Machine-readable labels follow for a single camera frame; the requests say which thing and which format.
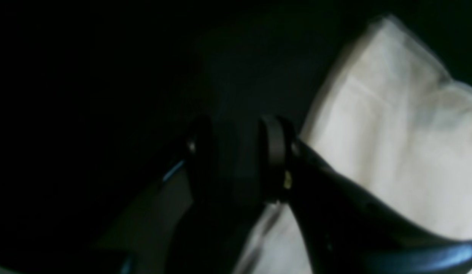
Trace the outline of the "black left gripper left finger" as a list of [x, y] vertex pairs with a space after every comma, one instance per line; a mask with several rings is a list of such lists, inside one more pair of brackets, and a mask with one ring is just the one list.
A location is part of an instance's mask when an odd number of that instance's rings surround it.
[[162, 274], [177, 222], [199, 194], [213, 126], [196, 118], [135, 177], [142, 189], [96, 244], [93, 274]]

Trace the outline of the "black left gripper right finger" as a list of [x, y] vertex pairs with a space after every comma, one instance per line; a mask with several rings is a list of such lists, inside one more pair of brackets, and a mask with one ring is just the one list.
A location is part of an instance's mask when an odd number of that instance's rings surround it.
[[416, 225], [339, 174], [280, 116], [258, 130], [262, 200], [287, 204], [316, 274], [466, 274], [472, 241]]

